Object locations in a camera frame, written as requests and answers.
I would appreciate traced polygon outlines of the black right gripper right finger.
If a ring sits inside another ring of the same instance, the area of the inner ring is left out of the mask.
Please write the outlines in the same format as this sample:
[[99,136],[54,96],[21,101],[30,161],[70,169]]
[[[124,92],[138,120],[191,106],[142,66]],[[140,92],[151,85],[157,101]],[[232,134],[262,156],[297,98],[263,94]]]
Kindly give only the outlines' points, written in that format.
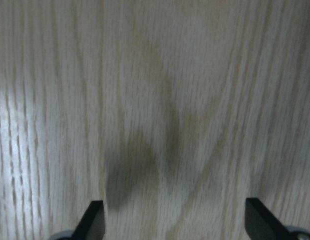
[[245,231],[251,240],[310,240],[310,232],[284,226],[256,197],[245,199]]

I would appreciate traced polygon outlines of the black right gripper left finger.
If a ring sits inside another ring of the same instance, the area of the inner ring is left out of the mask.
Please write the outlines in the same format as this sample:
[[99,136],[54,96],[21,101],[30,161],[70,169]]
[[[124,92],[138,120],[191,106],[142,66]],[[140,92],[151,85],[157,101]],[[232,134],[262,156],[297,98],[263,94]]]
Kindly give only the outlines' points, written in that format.
[[102,200],[91,201],[71,240],[102,240],[105,235],[105,211]]

